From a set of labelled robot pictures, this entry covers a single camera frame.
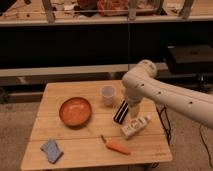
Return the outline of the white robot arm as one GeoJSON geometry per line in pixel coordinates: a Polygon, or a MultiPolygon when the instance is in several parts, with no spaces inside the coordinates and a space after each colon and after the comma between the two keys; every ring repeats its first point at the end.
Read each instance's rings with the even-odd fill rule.
{"type": "Polygon", "coordinates": [[[150,60],[140,61],[123,75],[124,98],[130,106],[146,97],[213,129],[213,95],[163,83],[156,75],[150,60]]]}

